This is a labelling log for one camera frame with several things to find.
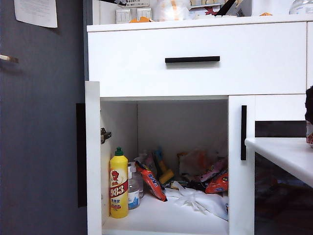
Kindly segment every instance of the gray door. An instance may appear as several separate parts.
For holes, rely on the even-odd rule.
[[[83,1],[57,0],[58,28],[18,22],[0,0],[1,235],[85,235],[76,104],[84,102]]]

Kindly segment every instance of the cabinet shelf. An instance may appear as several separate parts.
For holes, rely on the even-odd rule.
[[[180,207],[176,198],[162,202],[146,193],[135,210],[121,219],[109,217],[104,235],[226,235],[228,222],[213,214],[193,211],[191,206]]]
[[[305,138],[247,138],[245,144],[313,187],[313,149]]]
[[[237,24],[267,24],[267,23],[287,23],[313,21],[312,14],[306,15],[277,15],[277,16],[251,16],[251,17],[221,17],[199,20],[185,21],[164,21],[148,23],[119,23],[119,24],[98,24],[88,25],[87,32],[107,32],[107,31],[125,31],[142,29],[160,29],[160,28],[185,28],[202,27],[218,25],[237,25]]]

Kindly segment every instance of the door handle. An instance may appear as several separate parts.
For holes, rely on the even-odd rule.
[[[246,105],[241,106],[241,160],[246,160]]]
[[[190,62],[218,62],[219,56],[176,57],[165,58],[166,63],[190,63]]]
[[[6,60],[9,62],[13,62],[13,63],[18,63],[19,60],[18,58],[12,57],[12,56],[8,56],[8,55],[1,55],[0,54],[0,60]]]

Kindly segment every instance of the orange object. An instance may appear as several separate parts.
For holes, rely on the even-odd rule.
[[[205,193],[217,193],[228,190],[228,172],[214,177],[207,185]]]
[[[260,16],[272,16],[272,14],[271,13],[269,13],[269,12],[264,12],[263,14],[261,14]]]
[[[137,172],[141,174],[143,181],[146,182],[146,184],[149,186],[152,194],[161,201],[166,202],[167,198],[162,191],[159,181],[156,180],[152,171],[150,171],[150,169],[147,166],[139,163],[138,161],[136,161],[136,168]]]
[[[144,23],[144,22],[151,22],[151,21],[150,21],[149,18],[144,17],[144,16],[140,17],[140,20],[139,20],[139,21],[138,21],[136,18],[134,18],[134,19],[132,19],[132,20],[130,21],[130,23]]]

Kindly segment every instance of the white drawer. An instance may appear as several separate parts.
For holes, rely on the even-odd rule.
[[[89,33],[89,79],[101,97],[303,94],[307,23]],[[220,62],[165,64],[169,57]]]

